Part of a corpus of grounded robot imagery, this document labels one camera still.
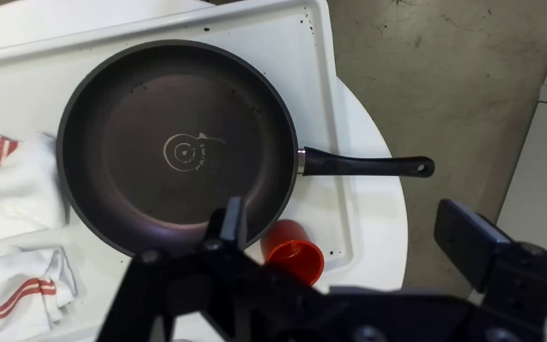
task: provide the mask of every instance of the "white towel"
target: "white towel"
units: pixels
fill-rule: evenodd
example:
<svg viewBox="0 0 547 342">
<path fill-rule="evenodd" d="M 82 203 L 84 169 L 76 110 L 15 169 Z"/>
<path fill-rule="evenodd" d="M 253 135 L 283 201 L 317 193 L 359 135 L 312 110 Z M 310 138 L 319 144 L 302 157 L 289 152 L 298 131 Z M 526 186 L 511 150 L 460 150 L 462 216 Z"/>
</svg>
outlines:
<svg viewBox="0 0 547 342">
<path fill-rule="evenodd" d="M 0 256 L 0 340 L 44 334 L 76 298 L 76 283 L 61 247 Z"/>
<path fill-rule="evenodd" d="M 0 239 L 65 226 L 53 150 L 42 133 L 25 142 L 0 135 Z"/>
</svg>

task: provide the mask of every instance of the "pan handle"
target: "pan handle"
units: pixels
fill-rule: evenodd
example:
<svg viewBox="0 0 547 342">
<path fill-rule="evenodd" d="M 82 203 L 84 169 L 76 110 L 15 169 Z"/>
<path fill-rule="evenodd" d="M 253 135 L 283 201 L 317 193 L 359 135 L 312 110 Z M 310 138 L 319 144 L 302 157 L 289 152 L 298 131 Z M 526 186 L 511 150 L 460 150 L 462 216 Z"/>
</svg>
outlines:
<svg viewBox="0 0 547 342">
<path fill-rule="evenodd" d="M 298 173 L 310 174 L 390 174 L 390 176 L 431 176 L 433 159 L 414 157 L 346 157 L 316 148 L 298 150 Z"/>
</svg>

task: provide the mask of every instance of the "frying pan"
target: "frying pan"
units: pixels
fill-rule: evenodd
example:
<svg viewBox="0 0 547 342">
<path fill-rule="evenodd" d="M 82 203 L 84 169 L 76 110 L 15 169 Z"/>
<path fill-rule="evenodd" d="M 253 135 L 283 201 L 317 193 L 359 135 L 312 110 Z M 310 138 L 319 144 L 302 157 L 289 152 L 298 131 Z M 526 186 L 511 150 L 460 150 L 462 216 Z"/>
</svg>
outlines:
<svg viewBox="0 0 547 342">
<path fill-rule="evenodd" d="M 247 241 L 281 214 L 302 174 L 429 176 L 429 157 L 355 159 L 298 148 L 272 83 L 198 41 L 152 41 L 99 64 L 71 97 L 57 138 L 63 192 L 107 243 L 186 254 L 230 195 Z"/>
</svg>

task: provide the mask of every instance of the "gray floor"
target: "gray floor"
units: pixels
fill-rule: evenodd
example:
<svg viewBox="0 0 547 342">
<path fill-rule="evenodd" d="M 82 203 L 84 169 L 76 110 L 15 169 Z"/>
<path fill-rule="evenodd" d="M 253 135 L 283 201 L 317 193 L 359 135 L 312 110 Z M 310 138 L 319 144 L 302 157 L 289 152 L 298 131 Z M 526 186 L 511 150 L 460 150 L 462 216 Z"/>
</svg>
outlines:
<svg viewBox="0 0 547 342">
<path fill-rule="evenodd" d="M 405 180 L 407 287 L 466 296 L 431 237 L 437 201 L 496 218 L 547 68 L 543 0 L 329 0 L 340 78 L 393 154 L 439 171 Z"/>
</svg>

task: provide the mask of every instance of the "red cup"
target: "red cup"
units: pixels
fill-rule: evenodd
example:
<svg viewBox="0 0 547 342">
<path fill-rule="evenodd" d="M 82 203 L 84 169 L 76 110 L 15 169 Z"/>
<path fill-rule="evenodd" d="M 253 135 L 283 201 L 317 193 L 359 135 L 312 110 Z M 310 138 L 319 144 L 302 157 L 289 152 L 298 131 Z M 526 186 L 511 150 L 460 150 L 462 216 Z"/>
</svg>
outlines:
<svg viewBox="0 0 547 342">
<path fill-rule="evenodd" d="M 260 239 L 266 266 L 287 269 L 298 281 L 314 285 L 325 269 L 325 254 L 295 220 L 278 220 Z"/>
</svg>

